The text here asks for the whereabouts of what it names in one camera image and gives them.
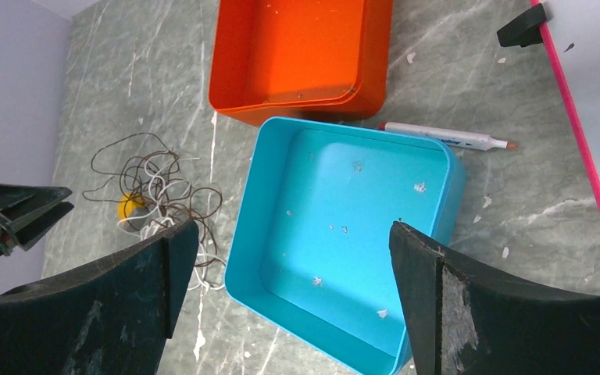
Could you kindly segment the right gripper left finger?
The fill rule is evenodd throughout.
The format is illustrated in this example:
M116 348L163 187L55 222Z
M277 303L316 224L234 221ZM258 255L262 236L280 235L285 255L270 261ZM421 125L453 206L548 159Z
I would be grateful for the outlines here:
M188 221L0 295L0 374L154 374L198 253Z

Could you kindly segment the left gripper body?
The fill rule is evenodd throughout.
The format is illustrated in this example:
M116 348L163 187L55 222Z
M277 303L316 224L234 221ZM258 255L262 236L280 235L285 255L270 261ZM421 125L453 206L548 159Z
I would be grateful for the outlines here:
M67 187L0 184L0 257L13 249L31 249L67 213L73 204Z

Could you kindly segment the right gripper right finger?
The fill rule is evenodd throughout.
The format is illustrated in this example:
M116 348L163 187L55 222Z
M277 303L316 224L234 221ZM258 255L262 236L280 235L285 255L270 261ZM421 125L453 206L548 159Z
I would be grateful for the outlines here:
M419 374L600 374L600 296L538 284L392 224Z

